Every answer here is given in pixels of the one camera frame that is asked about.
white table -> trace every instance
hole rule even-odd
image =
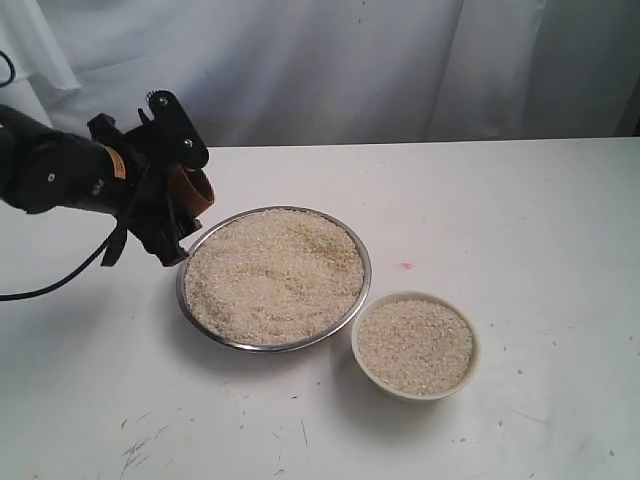
[[[115,268],[0,305],[0,478],[638,478],[640,139],[212,149],[207,172],[205,226],[318,209],[369,249],[370,298],[459,306],[474,381],[427,408],[387,398],[348,328],[276,356],[219,346],[130,239]],[[5,293],[62,277],[112,226],[0,216]]]

rice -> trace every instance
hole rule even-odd
[[[185,297],[196,320],[225,339],[282,345],[338,322],[363,279],[342,228],[314,213],[273,209],[207,238],[189,260]]]
[[[471,330],[439,303],[401,300],[377,308],[362,320],[358,350],[381,382],[414,395],[433,395],[456,386],[469,368]]]

white bowl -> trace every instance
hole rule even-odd
[[[377,378],[365,364],[362,358],[362,355],[360,354],[360,349],[358,348],[358,334],[360,332],[360,326],[362,325],[363,320],[367,318],[374,310],[380,308],[381,306],[386,305],[388,303],[395,303],[401,300],[423,300],[423,301],[426,300],[428,302],[439,303],[440,305],[443,305],[453,310],[454,312],[456,312],[460,316],[460,318],[464,320],[464,322],[467,324],[467,326],[469,327],[469,330],[471,330],[471,336],[473,339],[473,351],[471,352],[471,358],[469,359],[469,367],[467,368],[467,371],[465,372],[464,376],[462,377],[462,379],[457,385],[454,385],[453,387],[443,392],[432,394],[432,395],[417,395],[412,393],[405,393],[400,390],[397,390],[391,385],[388,385],[382,382],[382,380]],[[475,328],[473,327],[473,325],[471,324],[471,322],[469,321],[469,319],[460,310],[458,310],[456,307],[451,305],[449,302],[439,297],[436,297],[434,295],[430,295],[428,293],[422,293],[422,292],[412,292],[412,291],[388,293],[386,295],[378,297],[377,299],[375,299],[374,301],[366,305],[360,311],[360,313],[357,315],[354,321],[353,328],[351,330],[351,348],[353,349],[353,354],[356,357],[356,361],[358,362],[358,365],[360,365],[360,368],[362,369],[362,371],[367,375],[367,377],[369,377],[373,381],[373,383],[375,383],[378,387],[380,387],[382,390],[384,390],[386,393],[388,393],[393,397],[400,398],[402,400],[409,400],[413,402],[438,400],[440,398],[448,397],[460,391],[463,387],[465,387],[469,383],[469,381],[471,381],[471,378],[473,377],[473,375],[477,370],[478,360],[480,358],[480,342],[478,340],[478,334]]]

bowl rim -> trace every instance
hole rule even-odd
[[[375,374],[373,374],[373,372],[371,372],[371,370],[369,370],[369,367],[367,367],[364,359],[362,358],[362,355],[360,353],[360,348],[358,347],[358,335],[360,333],[360,327],[362,326],[362,322],[364,321],[364,319],[366,319],[373,311],[375,311],[376,309],[380,308],[383,305],[389,304],[389,303],[394,303],[397,301],[402,301],[402,300],[426,300],[426,301],[430,301],[433,303],[438,303],[440,305],[443,305],[451,310],[453,310],[456,314],[458,314],[458,316],[466,323],[467,327],[469,328],[469,330],[471,331],[471,338],[473,341],[473,351],[471,352],[471,357],[469,359],[469,366],[467,367],[467,370],[465,371],[462,379],[453,387],[448,388],[447,390],[443,391],[443,392],[439,392],[436,394],[429,394],[429,395],[418,395],[418,394],[412,394],[412,393],[406,393],[403,392],[401,390],[398,390],[397,388],[393,387],[392,385],[389,385],[387,383],[384,383],[382,380],[380,380],[378,377],[376,377]],[[476,330],[476,328],[474,327],[473,323],[471,323],[471,321],[469,320],[469,318],[462,312],[460,311],[460,309],[458,307],[456,307],[455,305],[453,305],[451,302],[437,296],[431,293],[427,293],[427,292],[420,292],[420,291],[416,291],[416,290],[398,290],[398,291],[394,291],[394,292],[387,292],[384,293],[378,297],[376,297],[374,300],[372,300],[371,302],[369,302],[367,305],[364,306],[364,308],[362,308],[360,310],[360,312],[358,313],[356,319],[353,322],[353,326],[351,328],[351,349],[353,351],[353,355],[356,358],[356,362],[358,363],[358,365],[360,366],[360,368],[362,369],[362,371],[365,373],[365,375],[373,382],[375,383],[378,387],[380,387],[382,390],[390,393],[393,396],[399,397],[399,398],[403,398],[403,399],[407,399],[407,400],[412,400],[412,401],[430,401],[430,400],[438,400],[441,398],[445,398],[448,396],[453,395],[456,392],[459,392],[460,390],[462,390],[465,386],[467,386],[469,384],[469,382],[471,381],[471,379],[473,378],[473,376],[476,374],[477,369],[478,369],[478,363],[480,360],[480,341],[478,338],[478,332]]]
[[[362,288],[354,304],[337,322],[335,322],[334,324],[332,324],[322,332],[312,335],[311,337],[303,338],[302,340],[297,340],[295,342],[283,343],[278,345],[253,345],[248,343],[236,342],[235,340],[222,337],[221,335],[218,335],[208,330],[195,317],[195,315],[189,308],[189,304],[187,303],[186,282],[185,282],[187,269],[189,268],[189,262],[191,261],[192,255],[195,253],[195,251],[198,248],[202,246],[202,244],[211,235],[215,234],[216,232],[230,225],[236,220],[240,220],[241,218],[245,218],[250,215],[255,215],[257,213],[267,212],[270,210],[290,210],[290,211],[303,212],[303,213],[313,213],[313,214],[319,215],[325,220],[330,221],[334,225],[344,230],[345,233],[349,235],[349,237],[355,244],[358,255],[362,260],[362,267],[364,270],[363,279],[362,279]],[[253,353],[291,352],[294,350],[299,350],[304,347],[308,347],[310,345],[313,345],[315,343],[318,343],[324,340],[325,338],[330,337],[334,333],[338,332],[341,328],[343,328],[353,318],[355,318],[358,312],[360,311],[360,309],[363,307],[364,302],[367,299],[367,296],[369,294],[369,289],[371,287],[371,277],[372,277],[372,269],[371,269],[371,259],[369,258],[369,252],[367,251],[367,248],[364,246],[364,243],[362,242],[360,237],[358,237],[358,235],[356,235],[356,233],[353,230],[351,230],[351,228],[349,228],[347,225],[342,223],[340,220],[326,213],[319,212],[317,210],[312,210],[310,208],[305,208],[305,207],[290,206],[290,205],[276,205],[276,206],[270,206],[270,207],[254,208],[252,210],[247,210],[245,212],[232,215],[231,217],[225,220],[222,220],[221,222],[217,223],[216,225],[208,229],[206,232],[204,232],[193,243],[193,245],[189,249],[189,258],[180,264],[180,267],[178,269],[178,275],[176,278],[176,294],[178,297],[178,304],[180,306],[180,310],[182,311],[183,315],[196,329],[198,329],[201,333],[211,338],[212,340],[215,340],[216,342],[221,343],[222,345],[234,348],[236,350],[243,350],[243,351],[253,352]]]

white backdrop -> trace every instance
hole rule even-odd
[[[18,5],[38,4],[57,69],[27,45],[46,23]],[[35,91],[84,132],[99,112],[134,126],[169,89],[210,145],[608,136],[640,77],[638,18],[625,0],[4,0],[0,49],[30,68],[0,101]]]

